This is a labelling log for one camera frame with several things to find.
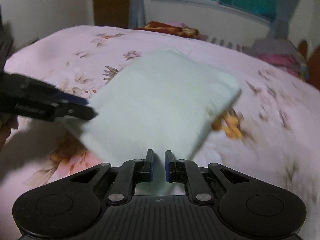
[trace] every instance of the bed sheet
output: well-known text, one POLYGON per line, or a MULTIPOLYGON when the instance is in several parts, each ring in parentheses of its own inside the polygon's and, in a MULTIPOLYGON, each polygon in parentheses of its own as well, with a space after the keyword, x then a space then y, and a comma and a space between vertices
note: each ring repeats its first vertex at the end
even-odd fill
MULTIPOLYGON (((297 194, 308 210, 300 236, 320 239, 320 93, 299 79, 211 43, 96 26, 54 33, 14 54, 5 70, 90 98, 135 58, 167 47, 230 73, 242 88, 231 109, 242 137, 212 131, 194 161, 203 167, 221 163, 297 194)), ((19 195, 101 163, 57 122, 19 117, 19 123, 0 153, 0 239, 5 240, 20 236, 11 214, 19 195)))

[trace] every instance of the door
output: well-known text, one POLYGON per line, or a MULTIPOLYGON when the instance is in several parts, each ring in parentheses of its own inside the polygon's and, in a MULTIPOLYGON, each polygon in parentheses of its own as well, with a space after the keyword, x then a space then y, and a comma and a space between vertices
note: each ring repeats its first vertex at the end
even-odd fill
POLYGON ((95 25, 128 28, 129 2, 129 0, 93 0, 95 25))

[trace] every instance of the white pillow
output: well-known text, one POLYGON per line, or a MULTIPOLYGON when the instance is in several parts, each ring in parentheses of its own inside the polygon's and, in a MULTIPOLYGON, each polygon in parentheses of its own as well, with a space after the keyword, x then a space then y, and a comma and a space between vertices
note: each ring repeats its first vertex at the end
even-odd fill
POLYGON ((100 158, 121 166, 157 154, 154 181, 136 193, 168 194, 164 153, 192 159, 211 130, 211 122, 240 94, 229 74, 163 49, 134 60, 90 102, 99 113, 91 121, 67 118, 80 141, 100 158))

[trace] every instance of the human hand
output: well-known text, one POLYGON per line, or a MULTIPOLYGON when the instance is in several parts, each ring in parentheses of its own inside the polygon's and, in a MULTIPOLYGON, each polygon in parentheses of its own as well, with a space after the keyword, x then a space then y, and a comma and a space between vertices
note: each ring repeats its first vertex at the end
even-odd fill
POLYGON ((11 129, 17 130, 19 127, 18 124, 18 117, 16 115, 10 116, 10 118, 7 120, 7 122, 2 125, 2 120, 0 119, 0 151, 2 150, 2 147, 4 146, 5 141, 11 134, 11 129))

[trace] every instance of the gray curtain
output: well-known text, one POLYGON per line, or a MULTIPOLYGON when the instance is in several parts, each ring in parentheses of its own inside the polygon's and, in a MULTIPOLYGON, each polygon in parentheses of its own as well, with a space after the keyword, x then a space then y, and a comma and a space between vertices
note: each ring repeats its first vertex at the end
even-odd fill
POLYGON ((144 0, 130 0, 129 29, 141 28, 145 24, 144 0))
POLYGON ((276 19, 270 27, 268 38, 287 39, 289 23, 299 0, 276 0, 276 19))

